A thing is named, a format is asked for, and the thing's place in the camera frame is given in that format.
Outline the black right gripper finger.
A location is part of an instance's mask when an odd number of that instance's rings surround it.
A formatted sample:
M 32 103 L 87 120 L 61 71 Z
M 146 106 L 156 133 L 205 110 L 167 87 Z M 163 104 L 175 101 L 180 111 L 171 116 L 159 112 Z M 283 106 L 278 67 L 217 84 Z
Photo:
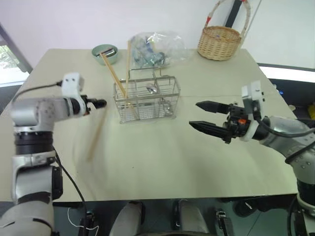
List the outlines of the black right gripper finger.
M 206 121 L 189 121 L 189 125 L 199 132 L 220 138 L 225 142 L 230 142 L 232 139 L 231 132 L 227 128 L 219 127 L 214 123 Z
M 214 101 L 201 101 L 195 104 L 197 107 L 211 113 L 221 113 L 228 114 L 229 113 L 229 105 L 222 104 Z

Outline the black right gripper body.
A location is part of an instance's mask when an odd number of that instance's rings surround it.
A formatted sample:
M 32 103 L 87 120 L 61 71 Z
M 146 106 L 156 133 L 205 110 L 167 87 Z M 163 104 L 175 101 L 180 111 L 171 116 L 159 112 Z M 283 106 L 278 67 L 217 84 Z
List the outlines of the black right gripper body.
M 250 123 L 244 108 L 229 104 L 228 117 L 223 123 L 223 128 L 228 130 L 228 135 L 223 138 L 224 142 L 229 144 L 232 138 L 243 137 L 249 129 Z

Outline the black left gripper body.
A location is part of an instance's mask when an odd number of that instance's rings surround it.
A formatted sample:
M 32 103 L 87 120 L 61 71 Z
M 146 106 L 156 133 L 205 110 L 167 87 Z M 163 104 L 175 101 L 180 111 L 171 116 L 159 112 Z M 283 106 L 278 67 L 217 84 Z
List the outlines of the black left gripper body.
M 89 113 L 91 111 L 91 108 L 88 107 L 88 104 L 93 104 L 96 102 L 95 98 L 88 98 L 87 95 L 82 95 L 81 98 L 84 101 L 85 108 L 86 108 L 86 113 Z

